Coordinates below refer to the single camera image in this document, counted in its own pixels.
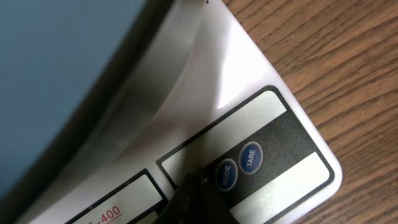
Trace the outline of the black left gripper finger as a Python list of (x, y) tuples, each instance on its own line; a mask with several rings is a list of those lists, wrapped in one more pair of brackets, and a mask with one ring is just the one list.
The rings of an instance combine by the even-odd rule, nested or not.
[(201, 174), (187, 174), (154, 224), (237, 224), (217, 188)]

